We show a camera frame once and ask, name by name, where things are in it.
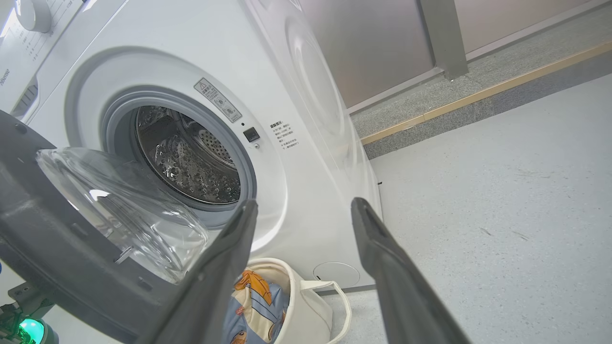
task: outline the green led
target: green led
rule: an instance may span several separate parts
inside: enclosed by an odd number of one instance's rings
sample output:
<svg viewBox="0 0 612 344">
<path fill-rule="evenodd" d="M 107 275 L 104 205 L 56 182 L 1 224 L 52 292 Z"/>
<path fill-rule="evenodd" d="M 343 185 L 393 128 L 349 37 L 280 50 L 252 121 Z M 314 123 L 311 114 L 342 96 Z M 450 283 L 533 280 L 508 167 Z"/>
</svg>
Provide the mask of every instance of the green led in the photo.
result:
<svg viewBox="0 0 612 344">
<path fill-rule="evenodd" d="M 42 337 L 45 335 L 45 326 L 43 324 L 34 319 L 25 319 L 19 326 L 30 335 L 30 338 L 36 344 L 40 344 Z"/>
</svg>

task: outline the wall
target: wall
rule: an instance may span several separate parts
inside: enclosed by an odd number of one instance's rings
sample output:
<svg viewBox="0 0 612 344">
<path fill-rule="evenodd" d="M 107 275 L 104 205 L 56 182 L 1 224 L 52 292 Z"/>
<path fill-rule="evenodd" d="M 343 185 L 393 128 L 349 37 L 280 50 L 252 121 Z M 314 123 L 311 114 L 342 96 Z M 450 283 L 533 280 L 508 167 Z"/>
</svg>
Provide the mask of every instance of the wall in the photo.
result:
<svg viewBox="0 0 612 344">
<path fill-rule="evenodd" d="M 433 68 L 416 0 L 301 0 L 347 107 Z"/>
<path fill-rule="evenodd" d="M 476 50 L 588 0 L 455 0 L 465 52 Z"/>
</svg>

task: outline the white fabric basket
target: white fabric basket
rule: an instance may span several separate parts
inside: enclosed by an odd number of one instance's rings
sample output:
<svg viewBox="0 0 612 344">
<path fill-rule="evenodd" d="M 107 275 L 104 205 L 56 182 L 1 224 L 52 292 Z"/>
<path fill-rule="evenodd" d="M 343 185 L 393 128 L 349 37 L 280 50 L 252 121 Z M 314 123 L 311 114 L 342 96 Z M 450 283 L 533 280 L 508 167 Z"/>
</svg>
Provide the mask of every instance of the white fabric basket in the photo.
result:
<svg viewBox="0 0 612 344">
<path fill-rule="evenodd" d="M 348 298 L 333 281 L 305 281 L 284 261 L 260 258 L 248 262 L 247 269 L 255 271 L 268 282 L 274 282 L 289 294 L 285 322 L 275 344 L 336 344 L 348 332 L 351 306 Z M 346 320 L 342 331 L 332 340 L 332 309 L 313 290 L 333 286 L 345 306 Z"/>
</svg>

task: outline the clothing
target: clothing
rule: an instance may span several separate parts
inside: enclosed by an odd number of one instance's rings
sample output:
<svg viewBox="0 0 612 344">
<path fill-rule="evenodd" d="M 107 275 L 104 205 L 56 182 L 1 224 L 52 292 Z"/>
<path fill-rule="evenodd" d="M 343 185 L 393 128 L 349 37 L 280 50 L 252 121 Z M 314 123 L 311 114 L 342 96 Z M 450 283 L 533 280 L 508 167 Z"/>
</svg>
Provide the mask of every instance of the clothing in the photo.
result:
<svg viewBox="0 0 612 344">
<path fill-rule="evenodd" d="M 289 306 L 278 284 L 246 270 L 234 285 L 223 322 L 223 344 L 273 344 Z"/>
</svg>

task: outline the stainless steel drum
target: stainless steel drum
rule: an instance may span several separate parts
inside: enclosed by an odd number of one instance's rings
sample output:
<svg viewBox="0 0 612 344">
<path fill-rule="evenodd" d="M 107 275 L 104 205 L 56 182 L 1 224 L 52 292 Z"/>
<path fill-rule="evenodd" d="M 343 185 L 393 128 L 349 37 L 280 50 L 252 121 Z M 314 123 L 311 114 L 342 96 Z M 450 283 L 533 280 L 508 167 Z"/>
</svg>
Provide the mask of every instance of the stainless steel drum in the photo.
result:
<svg viewBox="0 0 612 344">
<path fill-rule="evenodd" d="M 205 204 L 240 198 L 240 178 L 221 142 L 193 119 L 165 107 L 136 115 L 136 138 L 147 163 L 170 187 Z"/>
</svg>

